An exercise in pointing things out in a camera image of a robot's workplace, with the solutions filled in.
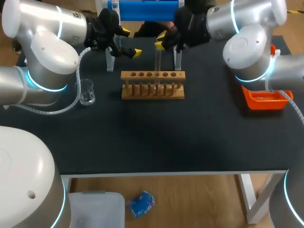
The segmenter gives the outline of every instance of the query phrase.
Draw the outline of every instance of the wooden floor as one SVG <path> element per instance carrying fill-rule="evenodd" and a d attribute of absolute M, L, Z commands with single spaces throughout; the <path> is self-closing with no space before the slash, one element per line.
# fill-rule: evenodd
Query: wooden floor
<path fill-rule="evenodd" d="M 67 9 L 95 10 L 94 0 L 44 0 Z M 289 10 L 304 10 L 301 0 L 287 0 Z M 292 53 L 304 52 L 304 15 L 288 14 L 284 26 L 275 31 L 283 35 Z M 135 32 L 140 22 L 124 22 Z M 11 50 L 11 39 L 0 31 L 0 64 L 13 66 L 18 55 Z M 255 190 L 267 175 L 251 175 Z M 72 191 L 105 190 L 121 193 L 130 200 L 141 191 L 150 192 L 155 207 L 138 220 L 126 214 L 127 228 L 269 228 L 269 218 L 248 226 L 238 181 L 233 175 L 162 176 L 73 179 Z"/>

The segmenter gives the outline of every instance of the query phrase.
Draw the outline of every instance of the table frame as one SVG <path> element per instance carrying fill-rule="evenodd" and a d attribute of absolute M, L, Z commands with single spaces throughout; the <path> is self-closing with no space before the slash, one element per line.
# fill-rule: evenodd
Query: table frame
<path fill-rule="evenodd" d="M 269 173 L 268 179 L 258 191 L 256 198 L 250 174 Z M 246 207 L 248 224 L 257 224 L 268 212 L 269 197 L 286 170 L 276 171 L 214 171 L 214 172 L 139 172 L 139 173 L 104 173 L 61 175 L 67 192 L 70 191 L 72 178 L 90 177 L 131 177 L 131 176 L 173 176 L 173 175 L 238 175 Z"/>

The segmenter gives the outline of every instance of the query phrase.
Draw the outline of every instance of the orange tray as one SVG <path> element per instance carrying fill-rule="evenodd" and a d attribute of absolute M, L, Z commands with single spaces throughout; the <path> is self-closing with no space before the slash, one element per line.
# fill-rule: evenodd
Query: orange tray
<path fill-rule="evenodd" d="M 271 54 L 274 55 L 276 51 L 276 47 L 271 45 Z M 242 86 L 243 93 L 245 95 L 247 105 L 252 110 L 280 110 L 283 109 L 288 100 L 283 97 L 279 92 L 253 92 L 247 90 Z M 291 91 L 285 91 L 291 99 L 294 98 L 294 95 Z"/>

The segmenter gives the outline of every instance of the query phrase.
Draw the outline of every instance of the test tube rack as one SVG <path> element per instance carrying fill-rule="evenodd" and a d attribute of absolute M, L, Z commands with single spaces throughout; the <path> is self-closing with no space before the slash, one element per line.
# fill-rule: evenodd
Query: test tube rack
<path fill-rule="evenodd" d="M 186 79 L 184 71 L 122 71 L 121 79 L 124 81 L 123 100 L 185 98 L 182 84 Z"/>

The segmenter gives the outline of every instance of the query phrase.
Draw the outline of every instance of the clear plastic box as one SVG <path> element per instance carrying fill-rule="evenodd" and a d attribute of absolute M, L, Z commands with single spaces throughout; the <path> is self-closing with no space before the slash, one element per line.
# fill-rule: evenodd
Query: clear plastic box
<path fill-rule="evenodd" d="M 124 198 L 115 192 L 69 194 L 71 228 L 124 228 Z"/>

